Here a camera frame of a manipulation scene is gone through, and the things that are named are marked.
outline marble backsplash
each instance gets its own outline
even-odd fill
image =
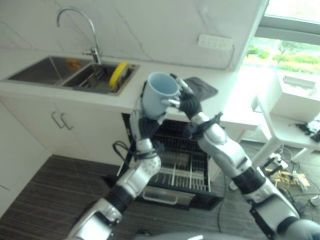
[[[82,9],[96,26],[104,56],[236,70],[267,0],[2,0],[0,48],[88,52],[88,22],[64,6]],[[197,45],[200,34],[232,38],[220,51]]]

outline robot forearm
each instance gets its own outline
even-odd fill
[[[149,138],[136,143],[137,161],[116,182],[106,197],[98,200],[72,228],[68,239],[106,240],[123,212],[159,172],[161,160]]]
[[[194,125],[207,123],[209,118],[199,112],[190,119]],[[290,231],[295,226],[308,226],[314,232],[320,231],[319,225],[312,221],[301,221],[292,204],[264,176],[259,168],[253,168],[252,162],[243,148],[231,140],[218,125],[212,124],[203,131],[198,140],[200,148],[208,153],[240,189],[245,200],[252,205],[250,213],[268,238],[308,240],[313,238],[295,238]]]

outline dishwasher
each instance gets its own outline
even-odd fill
[[[130,115],[123,113],[122,117],[129,141],[133,143]],[[165,120],[151,139],[162,143],[165,150],[159,153],[159,173],[151,178],[138,201],[182,209],[211,210],[223,199],[223,196],[211,191],[209,156],[199,148],[195,139],[183,137],[185,125],[185,122]],[[135,146],[131,145],[130,150],[134,151]],[[126,161],[130,164],[135,160],[128,153]],[[128,166],[122,164],[117,177],[127,169]]]

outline faucet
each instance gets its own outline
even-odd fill
[[[101,56],[100,56],[101,55],[101,50],[100,50],[100,48],[98,46],[98,43],[97,43],[96,28],[95,28],[95,25],[92,22],[92,20],[82,10],[80,10],[79,8],[76,8],[76,7],[73,7],[73,6],[65,6],[65,7],[62,7],[58,11],[58,13],[56,15],[56,26],[57,27],[60,27],[60,22],[59,22],[60,16],[65,11],[75,11],[75,12],[81,14],[82,16],[84,16],[88,20],[88,22],[89,22],[89,24],[91,26],[91,30],[92,30],[93,40],[94,40],[95,46],[90,48],[91,53],[84,53],[84,54],[92,55],[94,62],[96,62],[97,64],[101,65]]]

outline floor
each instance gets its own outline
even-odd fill
[[[261,144],[242,142],[249,157],[261,148]],[[299,149],[290,148],[293,153]],[[284,150],[288,159],[289,151]],[[295,169],[320,185],[320,154],[312,153],[301,161]],[[65,238],[82,209],[108,192],[101,176],[115,174],[114,166],[82,160],[53,156],[43,165],[29,182],[8,211],[0,219],[0,240],[61,240]],[[224,176],[220,174],[212,184],[216,193],[224,193]],[[308,196],[298,187],[291,187],[293,199],[308,202]],[[308,193],[318,193],[312,185]],[[153,234],[176,231],[218,232],[217,217],[221,205],[212,211],[182,210],[153,204],[134,202],[114,229],[115,240],[131,239],[141,228]],[[267,238],[249,214],[249,205],[239,191],[226,191],[220,213],[220,226],[224,233],[266,240]],[[304,208],[304,218],[320,222],[320,208]]]

